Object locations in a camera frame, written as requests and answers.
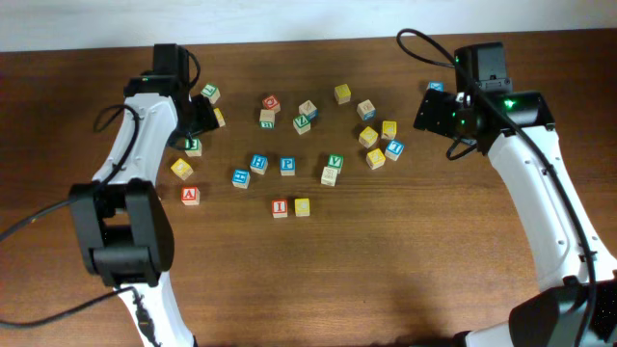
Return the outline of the green letter R block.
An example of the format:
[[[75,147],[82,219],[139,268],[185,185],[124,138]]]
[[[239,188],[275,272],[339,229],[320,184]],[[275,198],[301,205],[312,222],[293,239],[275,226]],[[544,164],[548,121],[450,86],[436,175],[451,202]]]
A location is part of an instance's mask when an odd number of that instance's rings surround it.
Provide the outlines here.
[[[185,140],[185,153],[189,157],[202,156],[202,145],[199,139],[186,139]]]

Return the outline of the red letter A block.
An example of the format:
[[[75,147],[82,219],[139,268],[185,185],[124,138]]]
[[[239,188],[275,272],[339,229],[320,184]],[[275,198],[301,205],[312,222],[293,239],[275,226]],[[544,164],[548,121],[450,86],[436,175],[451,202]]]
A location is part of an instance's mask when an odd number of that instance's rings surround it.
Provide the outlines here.
[[[181,189],[180,200],[187,206],[199,205],[201,202],[201,192],[198,187],[183,187]]]

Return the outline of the red letter I block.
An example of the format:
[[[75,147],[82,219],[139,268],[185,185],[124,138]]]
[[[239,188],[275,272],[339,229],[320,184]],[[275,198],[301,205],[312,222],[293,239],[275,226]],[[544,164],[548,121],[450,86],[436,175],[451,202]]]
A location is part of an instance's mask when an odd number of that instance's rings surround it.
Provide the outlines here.
[[[286,218],[288,216],[287,200],[273,200],[271,205],[274,218]]]

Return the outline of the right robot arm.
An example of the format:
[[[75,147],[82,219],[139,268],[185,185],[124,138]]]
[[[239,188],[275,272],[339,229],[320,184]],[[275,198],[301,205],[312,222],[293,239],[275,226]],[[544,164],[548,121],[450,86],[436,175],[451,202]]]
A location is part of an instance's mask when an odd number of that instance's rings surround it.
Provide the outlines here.
[[[488,157],[519,214],[539,286],[505,322],[456,334],[453,345],[615,345],[616,259],[569,177],[548,104],[538,92],[514,92],[499,42],[445,58],[457,91],[428,89],[415,127]]]

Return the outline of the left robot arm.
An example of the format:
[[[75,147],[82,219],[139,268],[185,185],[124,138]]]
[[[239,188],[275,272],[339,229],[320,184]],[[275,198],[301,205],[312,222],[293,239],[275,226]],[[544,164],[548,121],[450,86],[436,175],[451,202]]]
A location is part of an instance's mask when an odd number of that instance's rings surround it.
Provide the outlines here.
[[[171,284],[174,235],[155,182],[168,147],[218,128],[211,103],[191,95],[197,58],[174,44],[153,47],[151,69],[129,80],[108,158],[92,182],[69,191],[86,270],[113,288],[146,346],[194,346]]]

